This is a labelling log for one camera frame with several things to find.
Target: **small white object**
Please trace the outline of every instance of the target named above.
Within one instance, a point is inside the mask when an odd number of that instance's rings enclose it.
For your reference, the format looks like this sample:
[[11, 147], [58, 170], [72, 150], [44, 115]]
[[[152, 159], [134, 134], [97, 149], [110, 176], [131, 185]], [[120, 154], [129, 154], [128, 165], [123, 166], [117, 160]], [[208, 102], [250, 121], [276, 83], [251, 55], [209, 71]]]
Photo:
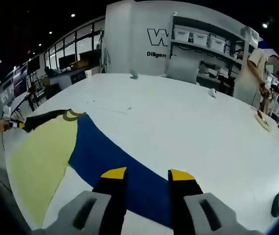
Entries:
[[201, 33], [193, 33], [193, 43], [201, 46], [206, 46], [208, 40], [208, 35]]
[[210, 36], [209, 39], [208, 39], [208, 45], [211, 49], [214, 49], [214, 50], [217, 50], [217, 51], [220, 51], [220, 52], [223, 52], [224, 51], [224, 46], [225, 46], [226, 42], [221, 40], [221, 39], [218, 39], [218, 38], [215, 38], [215, 37], [212, 37]]
[[217, 96], [217, 91], [214, 88], [211, 88], [209, 90], [209, 95], [212, 96], [213, 98], [216, 98]]
[[259, 33], [255, 31], [253, 28], [247, 26], [241, 28], [241, 35], [244, 39], [248, 40], [249, 44], [252, 45], [254, 48], [258, 47]]
[[217, 76], [218, 71], [208, 68], [208, 73], [212, 74], [213, 76]]
[[3, 107], [3, 119], [10, 120], [12, 116], [12, 109], [11, 107], [4, 105]]
[[175, 40], [188, 42], [189, 32], [181, 29], [174, 29]]

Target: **desk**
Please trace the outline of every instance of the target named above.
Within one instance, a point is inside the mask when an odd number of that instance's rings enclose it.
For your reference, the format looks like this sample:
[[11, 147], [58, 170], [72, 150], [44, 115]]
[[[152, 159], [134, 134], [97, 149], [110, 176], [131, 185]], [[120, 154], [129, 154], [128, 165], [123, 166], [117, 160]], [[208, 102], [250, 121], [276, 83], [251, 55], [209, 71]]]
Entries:
[[66, 71], [50, 78], [50, 84], [58, 83], [62, 90], [86, 78], [84, 69]]
[[[96, 74], [61, 91], [33, 115], [72, 108], [87, 112], [98, 128], [125, 152], [161, 177], [170, 168], [194, 175], [203, 192], [211, 192], [237, 214], [248, 229], [266, 231], [274, 221], [270, 209], [279, 191], [279, 129], [271, 133], [256, 121], [251, 106], [208, 88], [173, 79], [130, 74]], [[27, 134], [4, 133], [6, 168], [17, 204], [32, 229], [27, 211], [11, 181], [9, 154]], [[46, 212], [43, 227], [58, 211], [92, 187], [67, 167]], [[127, 211], [122, 234], [173, 232]]]

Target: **cardboard box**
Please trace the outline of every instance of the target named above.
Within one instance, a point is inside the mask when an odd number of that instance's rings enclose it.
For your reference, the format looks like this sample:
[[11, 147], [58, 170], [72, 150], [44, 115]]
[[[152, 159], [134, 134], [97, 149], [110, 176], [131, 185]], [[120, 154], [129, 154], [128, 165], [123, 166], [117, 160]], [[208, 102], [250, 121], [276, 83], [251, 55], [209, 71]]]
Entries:
[[88, 69], [88, 67], [89, 67], [88, 62], [84, 61], [84, 60], [79, 60], [79, 61], [73, 62], [73, 63], [71, 63], [71, 66], [75, 70], [80, 69], [80, 68], [87, 68]]

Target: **monitor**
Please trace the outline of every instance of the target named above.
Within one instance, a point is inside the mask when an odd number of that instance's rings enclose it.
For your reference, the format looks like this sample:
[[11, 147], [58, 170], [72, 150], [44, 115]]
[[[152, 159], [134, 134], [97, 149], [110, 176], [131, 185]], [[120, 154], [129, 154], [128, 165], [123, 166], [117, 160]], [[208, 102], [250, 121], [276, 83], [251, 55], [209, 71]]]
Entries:
[[36, 56], [35, 58], [33, 58], [32, 60], [30, 60], [28, 62], [27, 75], [32, 74], [33, 72], [37, 71], [38, 69], [40, 69], [40, 60], [39, 60], [39, 56]]
[[18, 97], [19, 95], [27, 91], [27, 64], [15, 70], [13, 83], [15, 97]]
[[83, 52], [79, 55], [80, 55], [80, 60], [88, 62], [89, 68], [96, 67], [100, 64], [99, 63], [100, 55], [101, 55], [101, 50], [100, 49], [90, 50], [90, 51], [87, 51], [87, 52]]
[[71, 63], [73, 63], [75, 61], [76, 61], [75, 54], [67, 55], [67, 56], [64, 56], [62, 58], [59, 58], [60, 69], [62, 70], [62, 69], [65, 69], [67, 67], [70, 67]]

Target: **cloth piece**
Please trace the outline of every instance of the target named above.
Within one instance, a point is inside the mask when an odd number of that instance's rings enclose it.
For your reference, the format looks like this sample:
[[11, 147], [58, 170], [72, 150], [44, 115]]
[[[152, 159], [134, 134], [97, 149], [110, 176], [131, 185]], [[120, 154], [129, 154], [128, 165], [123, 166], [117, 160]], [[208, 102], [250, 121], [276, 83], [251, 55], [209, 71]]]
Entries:
[[30, 132], [31, 130], [35, 130], [38, 126], [46, 123], [47, 121], [56, 118], [59, 115], [62, 115], [67, 110], [54, 110], [45, 114], [27, 117], [25, 122], [25, 127], [23, 128], [26, 132]]
[[[248, 60], [256, 65], [259, 76], [264, 79], [266, 55], [263, 50], [259, 48], [255, 49]], [[235, 81], [233, 97], [252, 105], [255, 108], [259, 107], [261, 98], [259, 82], [248, 68], [247, 63], [244, 63], [243, 68]]]
[[76, 134], [77, 120], [58, 116], [30, 132], [9, 158], [10, 184], [37, 226], [63, 179]]
[[124, 152], [88, 115], [78, 119], [77, 141], [69, 164], [92, 187], [105, 172], [127, 167], [126, 208], [172, 227], [168, 181]]

